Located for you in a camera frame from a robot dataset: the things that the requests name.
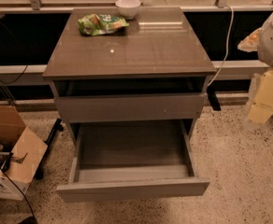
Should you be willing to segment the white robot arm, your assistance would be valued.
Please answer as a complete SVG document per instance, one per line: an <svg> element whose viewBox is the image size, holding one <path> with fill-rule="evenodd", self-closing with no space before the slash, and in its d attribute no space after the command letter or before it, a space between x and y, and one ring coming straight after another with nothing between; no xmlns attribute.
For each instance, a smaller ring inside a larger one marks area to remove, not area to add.
<svg viewBox="0 0 273 224"><path fill-rule="evenodd" d="M250 101L247 119L255 124L265 124L273 115L273 13L264 24L242 40L237 48L256 51L258 59L270 68L259 77L259 85Z"/></svg>

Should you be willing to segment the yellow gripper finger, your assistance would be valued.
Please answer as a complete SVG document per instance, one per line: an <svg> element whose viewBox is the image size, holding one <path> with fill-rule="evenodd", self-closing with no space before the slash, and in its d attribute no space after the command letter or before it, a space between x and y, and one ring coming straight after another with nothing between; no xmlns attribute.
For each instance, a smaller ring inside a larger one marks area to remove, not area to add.
<svg viewBox="0 0 273 224"><path fill-rule="evenodd" d="M247 119L255 124L265 124L273 115L273 69L263 73L253 95Z"/></svg>
<svg viewBox="0 0 273 224"><path fill-rule="evenodd" d="M239 42L237 48L245 52L254 52L258 50L259 47L259 36L262 32L262 28L258 28L246 36L243 40Z"/></svg>

